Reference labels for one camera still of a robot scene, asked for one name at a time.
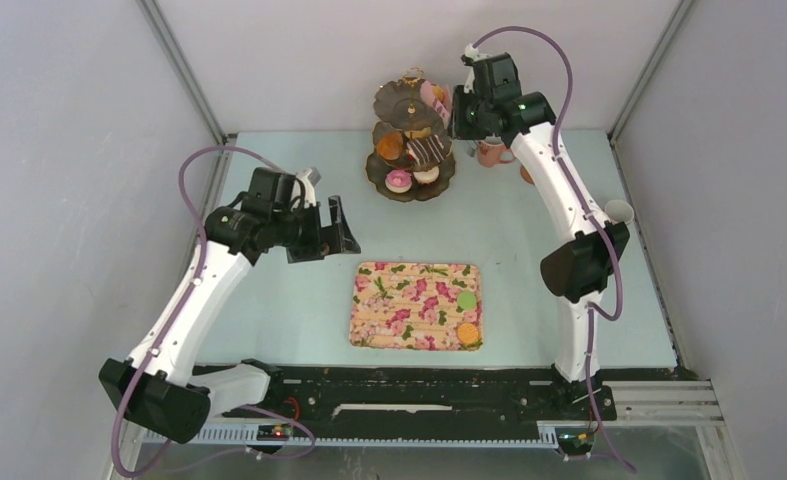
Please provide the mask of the chocolate layered cake slice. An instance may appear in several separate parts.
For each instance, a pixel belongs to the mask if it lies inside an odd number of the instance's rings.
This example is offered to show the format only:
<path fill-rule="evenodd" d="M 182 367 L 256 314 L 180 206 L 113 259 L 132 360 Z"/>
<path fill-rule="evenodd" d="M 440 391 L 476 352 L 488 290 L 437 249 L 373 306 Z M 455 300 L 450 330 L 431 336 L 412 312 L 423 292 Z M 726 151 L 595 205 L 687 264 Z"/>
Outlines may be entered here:
<path fill-rule="evenodd" d="M 413 171 L 427 171 L 439 166 L 448 156 L 448 148 L 439 135 L 413 138 L 407 143 Z"/>

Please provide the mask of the white donut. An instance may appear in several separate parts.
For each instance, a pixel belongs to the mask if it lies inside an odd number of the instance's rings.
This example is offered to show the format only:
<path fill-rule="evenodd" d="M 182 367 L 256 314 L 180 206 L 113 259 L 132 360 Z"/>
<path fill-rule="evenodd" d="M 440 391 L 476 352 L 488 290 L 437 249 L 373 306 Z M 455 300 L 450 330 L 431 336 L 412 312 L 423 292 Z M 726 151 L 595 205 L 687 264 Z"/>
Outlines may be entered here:
<path fill-rule="evenodd" d="M 440 168 L 438 166 L 429 170 L 414 171 L 413 177 L 420 185 L 429 185 L 434 183 L 440 176 Z"/>

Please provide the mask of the green macaron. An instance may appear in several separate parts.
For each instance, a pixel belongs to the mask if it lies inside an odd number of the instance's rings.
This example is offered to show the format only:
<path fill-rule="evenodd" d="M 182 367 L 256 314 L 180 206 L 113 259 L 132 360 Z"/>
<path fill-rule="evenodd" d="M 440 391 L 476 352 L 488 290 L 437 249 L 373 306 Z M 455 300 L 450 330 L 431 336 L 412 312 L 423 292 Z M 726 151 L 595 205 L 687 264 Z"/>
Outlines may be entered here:
<path fill-rule="evenodd" d="M 478 308 L 479 298 L 473 291 L 462 291 L 457 296 L 457 309 L 459 312 L 475 311 Z"/>

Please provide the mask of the pink handled tongs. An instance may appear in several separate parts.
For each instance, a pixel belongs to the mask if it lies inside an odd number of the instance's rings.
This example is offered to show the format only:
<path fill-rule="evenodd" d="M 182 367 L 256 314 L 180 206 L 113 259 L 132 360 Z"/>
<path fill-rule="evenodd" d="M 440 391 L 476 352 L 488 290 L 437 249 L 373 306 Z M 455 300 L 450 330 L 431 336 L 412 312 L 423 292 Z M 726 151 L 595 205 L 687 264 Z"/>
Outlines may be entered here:
<path fill-rule="evenodd" d="M 444 93 L 445 93 L 445 101 L 441 103 L 438 101 L 433 92 L 432 92 L 432 85 L 428 80 L 424 80 L 420 86 L 420 98 L 421 101 L 429 106 L 435 113 L 440 117 L 442 123 L 445 128 L 449 126 L 452 114 L 452 95 L 450 90 L 447 86 L 440 86 Z"/>

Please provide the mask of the brown croissant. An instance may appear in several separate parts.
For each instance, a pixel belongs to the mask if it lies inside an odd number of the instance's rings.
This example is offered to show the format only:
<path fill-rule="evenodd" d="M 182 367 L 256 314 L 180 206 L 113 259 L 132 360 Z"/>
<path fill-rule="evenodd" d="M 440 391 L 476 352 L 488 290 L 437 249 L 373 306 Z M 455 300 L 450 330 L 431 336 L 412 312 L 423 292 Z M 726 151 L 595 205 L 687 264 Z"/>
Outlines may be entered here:
<path fill-rule="evenodd" d="M 399 131 L 391 131 L 379 139 L 375 145 L 376 153 L 387 162 L 398 161 L 404 150 L 403 136 Z"/>

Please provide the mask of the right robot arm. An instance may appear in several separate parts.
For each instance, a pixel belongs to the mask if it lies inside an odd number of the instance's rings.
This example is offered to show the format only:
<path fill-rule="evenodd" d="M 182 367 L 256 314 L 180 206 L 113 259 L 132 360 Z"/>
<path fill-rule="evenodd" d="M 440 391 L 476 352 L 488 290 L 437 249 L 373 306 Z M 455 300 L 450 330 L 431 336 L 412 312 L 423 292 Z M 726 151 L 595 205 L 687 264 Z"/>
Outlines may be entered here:
<path fill-rule="evenodd" d="M 469 49 L 470 71 L 453 91 L 449 133 L 455 139 L 496 137 L 532 178 L 551 217 L 559 246 L 540 262 L 541 277 L 559 306 L 554 367 L 565 380 L 550 392 L 554 411 L 575 418 L 591 403 L 582 383 L 598 369 L 594 307 L 619 266 L 630 232 L 596 203 L 569 158 L 557 117 L 540 92 L 525 94 L 507 53 Z"/>

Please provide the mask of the yellow round cookie top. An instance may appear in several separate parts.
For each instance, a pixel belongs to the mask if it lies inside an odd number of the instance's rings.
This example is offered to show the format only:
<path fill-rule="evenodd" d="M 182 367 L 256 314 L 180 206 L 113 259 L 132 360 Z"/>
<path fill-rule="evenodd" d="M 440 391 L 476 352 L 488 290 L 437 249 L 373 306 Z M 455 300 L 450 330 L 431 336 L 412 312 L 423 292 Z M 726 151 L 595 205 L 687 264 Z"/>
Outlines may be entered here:
<path fill-rule="evenodd" d="M 432 134 L 432 128 L 425 127 L 419 130 L 407 130 L 403 134 L 408 140 L 426 138 Z"/>

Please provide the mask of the orange round biscuit bottom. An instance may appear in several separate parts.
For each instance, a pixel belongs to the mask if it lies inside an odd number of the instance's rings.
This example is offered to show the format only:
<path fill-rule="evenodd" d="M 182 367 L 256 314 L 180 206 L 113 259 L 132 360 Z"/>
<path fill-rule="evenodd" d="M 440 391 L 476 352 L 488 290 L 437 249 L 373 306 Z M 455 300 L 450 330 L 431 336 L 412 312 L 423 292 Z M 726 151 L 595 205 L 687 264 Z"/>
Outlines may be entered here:
<path fill-rule="evenodd" d="M 481 332 L 479 327 L 471 322 L 461 323 L 457 326 L 456 337 L 462 347 L 472 346 L 481 341 Z"/>

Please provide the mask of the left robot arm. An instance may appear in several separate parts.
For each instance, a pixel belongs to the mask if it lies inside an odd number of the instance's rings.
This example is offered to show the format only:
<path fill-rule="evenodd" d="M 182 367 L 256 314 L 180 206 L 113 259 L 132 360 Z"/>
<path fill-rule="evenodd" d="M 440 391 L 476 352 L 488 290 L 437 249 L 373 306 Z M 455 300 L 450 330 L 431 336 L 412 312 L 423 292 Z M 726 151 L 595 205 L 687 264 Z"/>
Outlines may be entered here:
<path fill-rule="evenodd" d="M 254 170 L 247 190 L 205 219 L 205 240 L 145 338 L 123 360 L 108 359 L 99 381 L 124 419 L 176 443 L 192 440 L 216 415 L 248 404 L 273 416 L 285 403 L 274 369 L 240 364 L 210 374 L 193 372 L 199 349 L 233 291 L 261 255 L 282 247 L 289 262 L 357 254 L 341 199 L 328 199 L 331 223 L 321 222 L 314 168 L 297 174 Z"/>

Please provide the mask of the pink frosted donut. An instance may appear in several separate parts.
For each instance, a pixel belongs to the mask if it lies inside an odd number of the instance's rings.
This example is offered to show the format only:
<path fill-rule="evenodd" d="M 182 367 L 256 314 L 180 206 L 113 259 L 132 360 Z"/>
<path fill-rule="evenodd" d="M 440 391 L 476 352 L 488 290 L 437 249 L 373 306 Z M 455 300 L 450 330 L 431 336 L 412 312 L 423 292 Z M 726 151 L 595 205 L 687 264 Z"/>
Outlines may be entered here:
<path fill-rule="evenodd" d="M 403 194 L 408 192 L 412 185 L 413 179 L 406 170 L 392 170 L 385 177 L 385 186 L 392 193 Z"/>

